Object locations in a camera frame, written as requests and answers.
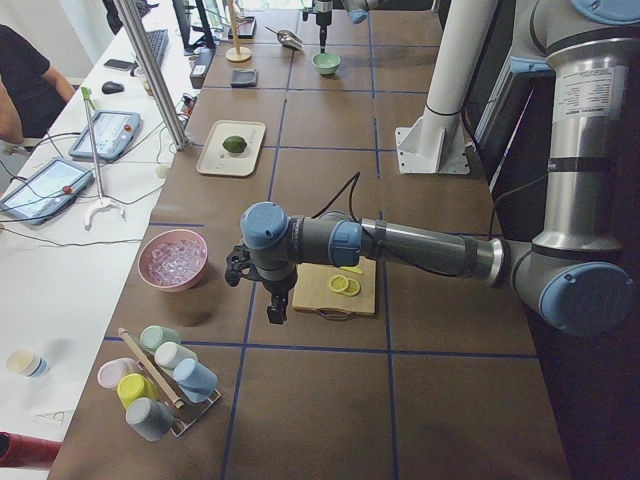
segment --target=person's arm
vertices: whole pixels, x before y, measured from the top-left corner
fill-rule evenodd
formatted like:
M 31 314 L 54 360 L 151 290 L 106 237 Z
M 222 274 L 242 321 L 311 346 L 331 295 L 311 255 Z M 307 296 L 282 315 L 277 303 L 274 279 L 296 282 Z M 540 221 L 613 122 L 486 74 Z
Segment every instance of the person's arm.
M 54 66 L 50 66 L 49 70 L 42 74 L 42 78 L 44 78 L 53 88 L 56 89 L 58 94 L 65 102 L 69 102 L 69 100 L 71 100 L 71 97 L 73 97 L 75 90 L 67 81 L 67 79 L 62 76 L 58 69 L 56 69 Z
M 22 122 L 20 115 L 0 77 L 0 140 L 22 143 Z

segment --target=wooden cutting board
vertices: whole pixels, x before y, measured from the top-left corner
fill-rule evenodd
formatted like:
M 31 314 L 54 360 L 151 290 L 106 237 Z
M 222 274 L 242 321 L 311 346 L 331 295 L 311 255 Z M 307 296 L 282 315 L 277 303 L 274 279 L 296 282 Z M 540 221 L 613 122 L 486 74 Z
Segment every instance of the wooden cutting board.
M 361 258 L 362 275 L 342 268 L 304 263 L 298 266 L 298 282 L 293 291 L 293 308 L 303 311 L 331 311 L 373 315 L 376 313 L 376 262 Z M 339 295 L 329 289 L 329 279 L 344 275 L 360 282 L 360 293 L 354 297 Z

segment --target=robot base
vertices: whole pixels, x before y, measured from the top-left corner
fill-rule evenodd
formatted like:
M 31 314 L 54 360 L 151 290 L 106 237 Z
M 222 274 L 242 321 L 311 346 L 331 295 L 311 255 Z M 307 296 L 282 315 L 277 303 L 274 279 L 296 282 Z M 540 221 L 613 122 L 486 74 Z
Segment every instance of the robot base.
M 418 153 L 422 117 L 416 120 L 413 127 L 396 128 L 396 146 L 398 147 L 398 166 L 400 173 L 444 173 L 467 175 L 469 162 L 465 154 L 462 128 L 458 125 L 451 145 L 443 153 L 445 130 L 442 129 L 437 144 L 431 149 L 429 157 Z

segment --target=black shirt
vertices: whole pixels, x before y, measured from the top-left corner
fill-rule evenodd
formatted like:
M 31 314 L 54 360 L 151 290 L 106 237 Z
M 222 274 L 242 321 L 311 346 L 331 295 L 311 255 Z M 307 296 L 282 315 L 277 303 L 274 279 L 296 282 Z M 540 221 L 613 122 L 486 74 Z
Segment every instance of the black shirt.
M 65 101 L 42 78 L 51 66 L 27 40 L 0 25 L 0 75 L 16 106 L 24 137 L 44 137 Z

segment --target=tablet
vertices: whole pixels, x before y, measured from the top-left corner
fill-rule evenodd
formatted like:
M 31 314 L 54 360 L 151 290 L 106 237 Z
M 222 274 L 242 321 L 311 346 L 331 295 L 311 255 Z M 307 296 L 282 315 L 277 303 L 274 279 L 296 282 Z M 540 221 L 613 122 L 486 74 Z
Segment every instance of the tablet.
M 93 172 L 54 158 L 0 200 L 0 213 L 39 225 L 60 213 L 93 180 Z
M 140 127 L 140 115 L 134 112 L 98 110 L 93 116 L 93 133 L 98 156 L 105 162 L 120 158 Z M 74 158 L 93 158 L 88 127 L 69 150 Z

